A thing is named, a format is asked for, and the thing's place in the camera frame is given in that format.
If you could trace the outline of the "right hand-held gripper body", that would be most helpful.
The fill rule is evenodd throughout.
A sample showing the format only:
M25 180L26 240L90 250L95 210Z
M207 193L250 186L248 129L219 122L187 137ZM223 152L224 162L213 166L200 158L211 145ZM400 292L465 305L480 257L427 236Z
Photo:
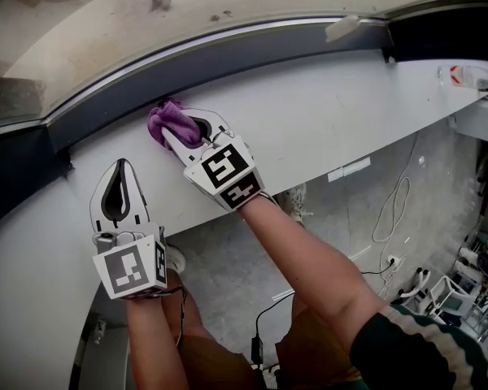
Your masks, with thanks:
M255 161L240 136L203 153L184 176L227 211L234 211L264 190Z

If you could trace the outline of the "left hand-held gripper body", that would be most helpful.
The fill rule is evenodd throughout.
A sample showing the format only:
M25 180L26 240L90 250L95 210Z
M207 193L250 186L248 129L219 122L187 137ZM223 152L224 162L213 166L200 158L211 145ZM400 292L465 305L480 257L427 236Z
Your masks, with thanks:
M145 223L93 236L94 265L112 300L159 295L168 287L164 228Z

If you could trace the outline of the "purple cloth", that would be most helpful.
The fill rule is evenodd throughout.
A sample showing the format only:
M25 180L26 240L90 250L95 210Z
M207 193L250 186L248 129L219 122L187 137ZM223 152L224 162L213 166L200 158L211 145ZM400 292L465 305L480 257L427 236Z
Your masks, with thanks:
M150 135L168 150L172 147L163 135L164 128L184 145L195 147L202 141L200 128L182 109L179 101L168 98L161 100L149 113L147 128Z

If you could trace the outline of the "person's right forearm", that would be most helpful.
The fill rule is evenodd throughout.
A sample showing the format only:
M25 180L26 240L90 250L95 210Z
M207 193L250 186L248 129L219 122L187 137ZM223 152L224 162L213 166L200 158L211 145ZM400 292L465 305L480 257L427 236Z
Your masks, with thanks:
M386 306L357 266L264 197L239 213L295 294L349 350L364 324Z

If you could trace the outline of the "person's left forearm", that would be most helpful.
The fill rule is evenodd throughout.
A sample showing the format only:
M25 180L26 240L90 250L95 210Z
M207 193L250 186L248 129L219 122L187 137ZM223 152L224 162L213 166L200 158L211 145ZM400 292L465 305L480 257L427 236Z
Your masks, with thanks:
M189 385L160 299L126 304L137 390L188 390Z

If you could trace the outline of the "person's left leg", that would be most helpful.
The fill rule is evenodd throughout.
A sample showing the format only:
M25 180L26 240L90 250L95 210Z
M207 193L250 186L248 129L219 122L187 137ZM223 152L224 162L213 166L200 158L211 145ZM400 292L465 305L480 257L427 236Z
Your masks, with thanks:
M211 338L211 334L203 326L198 306L190 292L183 284L181 277L172 270L167 270L168 291L179 288L170 296L162 297L163 311L174 338L198 336Z

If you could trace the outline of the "white floor tape strip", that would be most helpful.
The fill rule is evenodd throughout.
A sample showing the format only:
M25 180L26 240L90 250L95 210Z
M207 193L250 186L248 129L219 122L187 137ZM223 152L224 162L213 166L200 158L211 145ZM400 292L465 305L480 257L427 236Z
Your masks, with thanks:
M371 164L370 157L363 158L359 161L348 164L344 167L339 167L327 174L328 182L333 182L335 180L341 179L343 177L349 176L357 171L361 171Z

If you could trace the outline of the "brown shorts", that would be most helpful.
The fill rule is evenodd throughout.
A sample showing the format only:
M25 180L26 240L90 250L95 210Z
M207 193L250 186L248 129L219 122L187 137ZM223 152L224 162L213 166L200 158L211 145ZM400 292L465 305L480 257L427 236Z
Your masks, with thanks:
M277 390L368 390L336 336L299 297L276 351ZM266 390L243 354L211 336L186 336L180 355L190 390Z

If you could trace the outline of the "clear plastic water bottle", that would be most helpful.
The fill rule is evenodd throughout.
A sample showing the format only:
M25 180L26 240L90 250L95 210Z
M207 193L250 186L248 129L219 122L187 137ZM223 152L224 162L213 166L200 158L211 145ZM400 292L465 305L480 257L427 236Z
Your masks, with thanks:
M442 65L438 78L443 85L488 91L488 69L473 65Z

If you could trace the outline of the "white cabinet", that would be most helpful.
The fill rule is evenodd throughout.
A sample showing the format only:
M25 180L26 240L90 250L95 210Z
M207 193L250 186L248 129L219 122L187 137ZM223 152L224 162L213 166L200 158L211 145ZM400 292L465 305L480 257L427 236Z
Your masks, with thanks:
M465 136L488 141L488 101L479 100L451 116L451 126Z

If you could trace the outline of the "green shirt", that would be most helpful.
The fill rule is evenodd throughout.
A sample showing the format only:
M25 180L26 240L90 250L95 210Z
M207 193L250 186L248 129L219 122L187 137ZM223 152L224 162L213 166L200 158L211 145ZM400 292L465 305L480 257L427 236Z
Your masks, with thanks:
M458 327L400 305L371 317L350 358L370 390L488 390L488 350Z

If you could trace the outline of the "black window frame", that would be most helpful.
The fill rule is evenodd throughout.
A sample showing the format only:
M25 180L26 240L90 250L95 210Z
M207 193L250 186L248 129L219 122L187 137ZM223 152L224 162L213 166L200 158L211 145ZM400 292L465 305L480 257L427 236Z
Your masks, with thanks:
M71 146L137 108L197 85L266 65L329 53L380 50L398 62L488 62L488 8L362 19L326 42L335 19L252 24L189 40L119 68L59 105L47 124L0 134L0 219L68 173Z

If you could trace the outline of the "white wall sensor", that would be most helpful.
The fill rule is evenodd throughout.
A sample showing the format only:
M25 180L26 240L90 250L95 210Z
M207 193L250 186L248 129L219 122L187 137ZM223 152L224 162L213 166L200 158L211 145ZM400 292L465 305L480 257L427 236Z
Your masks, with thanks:
M101 340L105 336L106 329L107 329L106 321L103 318L99 317L94 327L94 336L93 336L94 343L96 345L100 344Z

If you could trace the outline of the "white chair frame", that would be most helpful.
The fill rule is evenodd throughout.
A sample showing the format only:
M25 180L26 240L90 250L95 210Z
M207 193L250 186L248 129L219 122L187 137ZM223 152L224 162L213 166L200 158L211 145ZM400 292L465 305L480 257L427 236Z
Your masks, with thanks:
M431 272L418 267L411 289L407 292L400 289L394 304L432 318L442 313L463 317L472 308L476 297L463 290L450 277L444 275L432 286L429 285L430 279Z

